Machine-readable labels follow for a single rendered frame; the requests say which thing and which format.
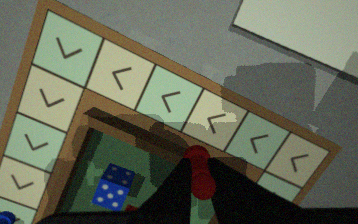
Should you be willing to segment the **red die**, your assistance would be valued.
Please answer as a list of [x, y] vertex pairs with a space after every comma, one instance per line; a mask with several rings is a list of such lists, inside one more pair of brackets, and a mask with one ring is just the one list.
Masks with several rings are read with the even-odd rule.
[[132, 205], [127, 205], [125, 210], [136, 210], [138, 207], [132, 206]]

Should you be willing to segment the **red pawn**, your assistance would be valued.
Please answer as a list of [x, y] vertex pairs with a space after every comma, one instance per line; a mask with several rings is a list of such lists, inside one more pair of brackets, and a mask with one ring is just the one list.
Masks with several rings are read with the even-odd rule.
[[211, 158], [208, 150], [203, 146], [193, 145], [186, 149], [183, 158], [189, 158], [191, 162], [192, 194], [200, 200], [211, 198], [216, 191], [216, 183], [207, 165], [207, 159]]

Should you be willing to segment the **cream rectangular card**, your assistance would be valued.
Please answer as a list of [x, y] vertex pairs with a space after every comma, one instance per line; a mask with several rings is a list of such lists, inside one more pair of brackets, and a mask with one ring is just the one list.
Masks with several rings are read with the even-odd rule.
[[231, 26], [358, 80], [358, 0], [241, 0]]

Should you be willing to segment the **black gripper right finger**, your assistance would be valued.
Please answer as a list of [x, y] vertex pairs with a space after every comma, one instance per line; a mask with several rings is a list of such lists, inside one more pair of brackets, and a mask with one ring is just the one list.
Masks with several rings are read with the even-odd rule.
[[207, 165], [216, 183], [211, 201], [218, 224], [358, 224], [358, 207], [302, 208], [216, 158]]

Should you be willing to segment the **blue die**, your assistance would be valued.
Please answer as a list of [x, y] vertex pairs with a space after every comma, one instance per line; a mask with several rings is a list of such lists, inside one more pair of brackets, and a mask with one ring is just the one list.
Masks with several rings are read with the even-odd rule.
[[91, 203], [120, 211], [135, 172], [110, 163], [102, 175]]

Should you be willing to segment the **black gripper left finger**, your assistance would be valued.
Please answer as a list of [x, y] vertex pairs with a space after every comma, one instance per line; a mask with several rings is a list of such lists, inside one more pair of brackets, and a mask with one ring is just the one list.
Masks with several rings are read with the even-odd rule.
[[192, 166], [182, 158], [136, 210], [64, 212], [36, 224], [190, 224]]

